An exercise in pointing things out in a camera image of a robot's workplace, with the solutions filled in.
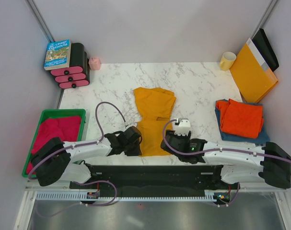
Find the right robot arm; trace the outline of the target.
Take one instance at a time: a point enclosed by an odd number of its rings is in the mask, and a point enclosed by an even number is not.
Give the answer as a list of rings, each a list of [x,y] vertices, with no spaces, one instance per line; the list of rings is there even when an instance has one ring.
[[[163,132],[161,149],[182,162],[213,166],[211,182],[219,189],[241,182],[265,182],[280,189],[291,187],[291,157],[274,142],[235,149],[167,130]]]

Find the yellow t shirt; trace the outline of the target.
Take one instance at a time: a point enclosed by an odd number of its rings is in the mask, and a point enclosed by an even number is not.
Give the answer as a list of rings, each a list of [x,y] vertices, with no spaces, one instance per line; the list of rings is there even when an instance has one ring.
[[[141,116],[137,128],[141,132],[141,156],[167,156],[169,153],[161,149],[163,127],[170,120],[175,94],[162,88],[136,88],[134,90],[135,104]]]

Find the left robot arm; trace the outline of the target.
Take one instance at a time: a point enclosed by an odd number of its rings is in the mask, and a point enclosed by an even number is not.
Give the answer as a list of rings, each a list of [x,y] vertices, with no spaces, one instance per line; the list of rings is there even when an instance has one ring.
[[[30,174],[35,174],[42,187],[57,181],[72,181],[93,188],[97,177],[91,172],[90,165],[76,162],[121,153],[140,156],[141,142],[141,132],[135,126],[105,134],[102,140],[63,142],[60,138],[52,138],[32,156]]]

